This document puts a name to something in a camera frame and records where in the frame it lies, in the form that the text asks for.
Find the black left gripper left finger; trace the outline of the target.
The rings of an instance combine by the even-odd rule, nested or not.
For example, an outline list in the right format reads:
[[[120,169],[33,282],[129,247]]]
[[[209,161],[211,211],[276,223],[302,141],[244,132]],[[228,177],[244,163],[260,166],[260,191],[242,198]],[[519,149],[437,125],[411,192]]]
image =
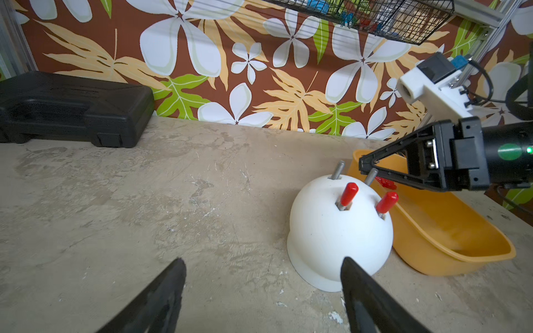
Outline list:
[[[175,259],[100,332],[175,332],[187,269]]]

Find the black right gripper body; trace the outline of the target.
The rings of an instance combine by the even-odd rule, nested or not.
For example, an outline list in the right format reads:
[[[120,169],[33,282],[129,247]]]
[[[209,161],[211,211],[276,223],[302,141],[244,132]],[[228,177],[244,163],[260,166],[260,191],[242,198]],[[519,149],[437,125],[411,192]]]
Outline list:
[[[434,122],[408,136],[405,184],[430,191],[482,191],[489,187],[481,121]]]

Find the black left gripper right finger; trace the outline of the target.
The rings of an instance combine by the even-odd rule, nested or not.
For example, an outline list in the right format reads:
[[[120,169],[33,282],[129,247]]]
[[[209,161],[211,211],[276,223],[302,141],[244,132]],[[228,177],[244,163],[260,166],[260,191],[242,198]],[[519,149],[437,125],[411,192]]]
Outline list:
[[[344,258],[340,277],[351,332],[429,331],[352,258]]]

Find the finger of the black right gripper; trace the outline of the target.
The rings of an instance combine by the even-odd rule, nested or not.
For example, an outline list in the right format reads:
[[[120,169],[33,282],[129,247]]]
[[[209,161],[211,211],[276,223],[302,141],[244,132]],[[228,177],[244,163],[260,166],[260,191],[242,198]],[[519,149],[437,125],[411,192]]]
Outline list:
[[[379,166],[375,166],[375,169],[378,171],[378,177],[417,188],[419,190],[441,191],[439,175],[437,175],[436,179],[432,179],[430,176],[415,176]]]
[[[433,125],[424,126],[410,135],[387,144],[359,159],[359,171],[369,174],[372,168],[382,169],[398,174],[426,175],[435,170],[435,129]],[[387,169],[380,162],[393,155],[403,155],[406,161],[405,171]]]

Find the red screw protection sleeve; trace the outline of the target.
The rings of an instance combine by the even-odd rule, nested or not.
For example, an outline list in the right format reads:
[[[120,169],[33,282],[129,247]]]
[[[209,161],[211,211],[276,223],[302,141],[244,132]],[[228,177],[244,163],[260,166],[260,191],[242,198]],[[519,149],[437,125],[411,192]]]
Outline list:
[[[347,210],[352,204],[355,196],[359,192],[359,187],[356,183],[348,183],[344,188],[340,199],[336,202],[339,211]]]

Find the white dome screw fixture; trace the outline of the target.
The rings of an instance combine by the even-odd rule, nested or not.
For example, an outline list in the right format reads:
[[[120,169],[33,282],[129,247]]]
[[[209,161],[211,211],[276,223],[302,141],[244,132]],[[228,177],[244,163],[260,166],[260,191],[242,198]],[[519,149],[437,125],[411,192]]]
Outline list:
[[[290,212],[287,252],[297,273],[313,287],[341,291],[341,265],[352,258],[367,274],[377,273],[392,250],[394,231],[390,213],[381,219],[376,205],[381,196],[363,181],[341,175],[316,178],[296,196]],[[347,210],[336,202],[348,183],[359,192]]]

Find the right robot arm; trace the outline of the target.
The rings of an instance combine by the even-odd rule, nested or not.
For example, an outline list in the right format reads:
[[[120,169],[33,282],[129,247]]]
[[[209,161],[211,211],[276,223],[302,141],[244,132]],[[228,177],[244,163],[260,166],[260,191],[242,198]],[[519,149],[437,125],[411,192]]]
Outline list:
[[[398,79],[408,103],[434,118],[359,158],[358,169],[420,190],[484,191],[532,183],[532,75],[519,76],[501,103],[517,123],[483,127],[474,106],[494,101],[496,80],[472,58],[438,52]]]

